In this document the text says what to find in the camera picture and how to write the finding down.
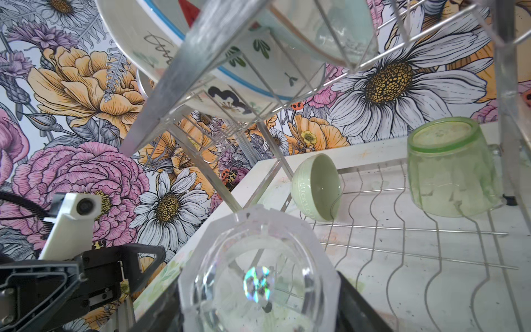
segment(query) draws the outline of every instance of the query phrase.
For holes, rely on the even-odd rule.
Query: glass rim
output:
[[[433,145],[433,146],[429,146],[428,147],[428,146],[423,146],[423,145],[420,145],[420,144],[414,144],[413,143],[413,138],[420,131],[422,131],[422,130],[428,128],[428,127],[432,127],[434,125],[437,125],[437,124],[440,124],[440,123],[445,123],[445,122],[466,123],[466,124],[470,125],[470,132],[466,136],[464,136],[463,138],[461,138],[459,140],[452,141],[450,143],[445,143],[445,144]],[[452,150],[455,150],[455,149],[458,149],[458,148],[462,148],[463,146],[474,142],[480,136],[481,136],[481,129],[479,128],[479,124],[476,121],[474,121],[474,120],[472,120],[472,119],[470,119],[468,117],[463,117],[463,116],[445,117],[445,118],[442,118],[442,119],[439,119],[439,120],[434,120],[434,121],[430,121],[428,123],[425,123],[422,126],[420,126],[417,129],[415,129],[413,132],[411,132],[411,134],[409,134],[409,136],[407,138],[407,147],[408,147],[408,149],[411,149],[411,150],[417,151],[417,152],[424,152],[424,153],[428,153],[428,154],[436,154],[436,153],[440,153],[440,152],[448,152],[448,151],[452,151]]]

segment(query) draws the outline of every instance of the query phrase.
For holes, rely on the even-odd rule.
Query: blue rim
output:
[[[159,19],[161,19],[162,22],[164,22],[164,24],[174,33],[176,34],[179,38],[181,38],[182,40],[184,40],[186,38],[186,35],[184,33],[182,33],[160,10],[159,8],[153,3],[152,0],[143,0],[150,8],[151,10],[153,11],[153,13],[155,13],[155,15],[157,15],[157,17]],[[227,75],[228,77],[230,77],[231,79],[235,80],[236,82],[240,83],[241,85],[255,91],[255,92],[258,92],[262,95],[265,95],[265,96],[268,96],[268,97],[271,97],[271,98],[274,98],[274,96],[269,92],[269,91],[266,91],[264,89],[261,89],[259,87],[256,87],[250,83],[248,83],[247,81],[244,81],[242,80],[239,76],[237,76],[236,74],[234,74],[233,72],[227,70],[226,68],[224,68],[223,66],[219,66],[218,67],[218,70],[221,71],[223,74]],[[288,97],[288,96],[279,96],[277,95],[278,98],[280,98],[281,100],[291,100],[292,98],[291,97]]]

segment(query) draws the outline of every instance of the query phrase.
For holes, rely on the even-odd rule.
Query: dish rack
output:
[[[529,112],[517,92],[516,66],[516,46],[531,36],[531,30],[521,36],[515,36],[515,13],[513,10],[515,0],[484,0],[471,3],[455,15],[415,36],[409,36],[405,24],[408,21],[411,10],[426,1],[420,0],[412,4],[409,0],[390,0],[395,15],[392,19],[380,25],[378,29],[396,22],[404,41],[372,59],[364,59],[361,63],[353,64],[348,60],[345,50],[338,42],[338,37],[331,28],[330,21],[325,15],[319,0],[313,0],[330,34],[336,41],[343,60],[348,64],[346,67],[348,72],[344,72],[339,77],[328,82],[323,80],[317,87],[311,86],[308,80],[305,79],[307,87],[300,91],[293,100],[285,103],[275,95],[270,85],[263,79],[263,76],[245,54],[241,52],[234,53],[222,62],[216,62],[219,55],[224,52],[236,36],[252,23],[253,17],[256,16],[258,11],[270,5],[271,0],[210,0],[195,22],[193,29],[188,33],[185,43],[181,46],[180,51],[155,90],[152,92],[146,91],[150,98],[123,141],[121,151],[127,155],[132,155],[148,143],[156,146],[158,140],[161,139],[161,134],[168,131],[177,139],[179,147],[182,148],[179,153],[186,154],[187,158],[198,167],[232,211],[239,211],[242,206],[234,199],[218,175],[209,166],[212,161],[207,161],[202,157],[205,151],[214,146],[218,146],[221,151],[224,151],[228,148],[227,140],[235,138],[239,147],[245,152],[253,165],[261,157],[254,152],[245,136],[245,131],[250,126],[256,125],[276,158],[273,167],[244,207],[258,203],[273,178],[281,169],[284,170],[289,180],[291,180],[293,175],[293,170],[274,143],[273,137],[263,122],[264,120],[279,110],[287,108],[293,102],[305,99],[317,93],[320,89],[341,80],[349,72],[366,69],[386,55],[429,36],[443,26],[451,24],[454,20],[458,20],[465,15],[474,15],[478,24],[485,29],[495,42],[494,62],[500,128],[500,153],[497,158],[501,165],[504,196],[508,204],[517,202],[520,212],[515,213],[515,208],[500,206],[479,217],[464,217],[452,220],[419,214],[419,210],[415,208],[408,197],[406,162],[405,160],[393,160],[377,165],[365,165],[356,169],[340,169],[340,174],[345,182],[345,189],[347,189],[343,193],[343,199],[347,196],[349,197],[349,208],[346,210],[342,208],[340,215],[332,224],[313,222],[313,226],[323,243],[324,249],[331,257],[332,262],[336,264],[336,268],[339,270],[344,267],[358,269],[356,279],[351,280],[351,282],[358,288],[367,287],[363,291],[363,295],[375,309],[380,311],[395,330],[524,331],[523,319],[525,320],[528,315],[520,314],[517,306],[517,302],[519,302],[517,298],[521,297],[522,290],[515,291],[515,286],[511,284],[510,279],[511,271],[518,269],[518,267],[506,263],[504,260],[502,249],[504,246],[510,247],[510,244],[507,245],[506,241],[508,232],[497,231],[495,222],[504,220],[507,224],[514,224],[514,227],[518,229],[522,229],[522,225],[526,225],[527,229],[524,227],[521,230],[521,234],[531,231],[531,219],[526,208],[528,196],[523,195],[523,192],[527,191],[522,190],[524,177],[521,176],[520,169],[521,150],[526,154],[524,157],[531,159],[531,112]],[[487,24],[479,14],[482,6],[490,6],[492,26]],[[271,35],[277,44],[280,45],[280,42],[272,32]],[[233,92],[253,112],[254,120],[250,122],[237,121],[230,115],[230,112],[212,99],[227,115],[227,118],[224,119],[223,124],[217,125],[215,130],[206,131],[191,120],[190,114],[194,110],[184,103],[196,93],[204,92],[191,91],[195,90],[195,87],[208,82],[209,77],[206,76],[208,72],[235,57],[243,58],[250,65],[269,92],[275,96],[277,102],[271,103],[264,111],[257,113],[247,104],[245,99],[241,98],[241,94],[237,89],[231,87]],[[299,74],[302,74],[293,59],[289,56],[288,58],[294,69]],[[208,137],[206,143],[198,142],[179,126],[179,123],[185,118]],[[388,174],[391,175],[389,178],[392,181],[385,180],[388,178]],[[363,180],[365,177],[376,177],[376,180],[373,181],[380,181],[380,187],[366,189],[363,186],[364,183],[368,183],[368,180]],[[392,182],[393,186],[386,186],[385,181]],[[361,185],[357,189],[349,189],[354,183]],[[360,201],[368,199],[367,197],[370,198],[366,202],[369,204],[369,213],[353,217],[349,213],[350,208],[356,206]],[[394,215],[394,221],[387,222],[385,220],[382,225],[379,225],[378,222],[381,222],[382,219],[375,215],[375,206],[381,200],[383,200],[381,206],[383,209],[387,209],[386,213]],[[400,210],[399,207],[401,205],[397,206],[397,202],[411,208]],[[292,207],[293,203],[289,195],[281,210],[296,213],[290,211],[290,206]],[[426,228],[426,223],[433,226]],[[380,238],[380,235],[384,233],[389,236]],[[366,241],[367,237],[370,241],[363,245],[360,244]],[[417,241],[413,241],[413,243],[418,245],[415,250],[411,250],[408,247],[410,237],[417,237]],[[463,252],[446,253],[445,248],[456,251],[456,248],[459,248],[457,244],[463,244],[466,241],[474,241],[475,243],[471,243],[469,248],[463,248]],[[344,252],[339,257],[335,257],[331,251],[339,249],[344,249]],[[368,260],[356,261],[353,259],[354,251],[369,253],[370,256]],[[380,263],[381,259],[383,261],[392,260],[390,257],[398,258],[398,265]],[[412,262],[410,258],[415,258],[416,261]],[[420,273],[409,273],[404,276],[404,271],[410,269],[408,264],[416,265],[417,271]],[[374,266],[381,266],[383,269],[390,270],[387,270],[386,273],[371,271]],[[482,274],[479,279],[477,278],[478,269]],[[440,284],[442,276],[445,275],[448,275],[450,281],[446,284]],[[374,280],[381,280],[381,282],[367,283],[363,281],[364,278],[369,277],[375,278]],[[520,279],[518,285],[521,286],[524,280]],[[397,282],[411,287],[397,287]],[[499,286],[495,287],[494,291],[491,292],[491,294],[496,295],[492,297],[493,299],[500,298],[500,300],[495,301],[498,306],[495,307],[498,308],[497,312],[503,312],[503,317],[499,320],[494,319],[499,318],[499,316],[489,314],[493,309],[486,310],[484,305],[484,302],[487,301],[484,297],[485,289],[491,287],[493,283]],[[377,289],[369,291],[368,287],[370,285],[377,287]],[[444,292],[447,287],[453,287],[457,291]],[[506,296],[499,297],[498,293],[503,288]],[[410,296],[410,291],[416,291],[418,294]],[[469,296],[466,296],[468,297],[467,301],[465,301],[466,304],[460,303],[460,300],[453,299],[454,301],[452,301],[452,299],[447,299],[455,305],[448,307],[448,311],[442,309],[440,312],[435,312],[434,307],[438,302],[438,296],[443,299],[448,294],[455,294],[455,292],[469,294]]]

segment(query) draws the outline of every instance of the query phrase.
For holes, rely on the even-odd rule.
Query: wallpaper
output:
[[[391,17],[389,1],[368,3],[375,26]],[[407,28],[415,35],[466,5],[464,0],[428,0],[412,11]],[[531,28],[531,1],[517,0],[515,10],[518,31]],[[480,15],[490,21],[488,9]],[[169,261],[221,199],[168,133],[133,157],[118,152],[145,101],[134,64],[110,38],[94,2],[2,0],[0,23],[0,190],[44,209],[55,192],[99,195],[94,249],[131,242],[162,245]],[[379,30],[380,52],[402,41],[393,24]],[[519,89],[528,103],[530,48],[529,41],[518,48]],[[493,53],[489,36],[465,15],[294,103],[266,125],[288,156],[402,137],[442,117],[496,121]],[[343,72],[327,66],[330,79]],[[220,123],[196,111],[180,126],[205,142],[204,132]],[[261,158],[272,157],[255,125],[246,134]],[[234,141],[229,144],[203,157],[232,190],[251,165]],[[29,215],[11,203],[0,205],[0,250],[15,260],[36,259],[50,231]],[[141,261],[148,266],[152,258]],[[127,283],[122,290],[129,293]],[[63,329],[96,329],[117,305],[108,304]]]

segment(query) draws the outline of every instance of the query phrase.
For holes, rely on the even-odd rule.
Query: green bowl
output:
[[[332,159],[315,155],[299,165],[292,180],[292,198],[297,208],[319,222],[330,222],[337,216],[341,182]]]

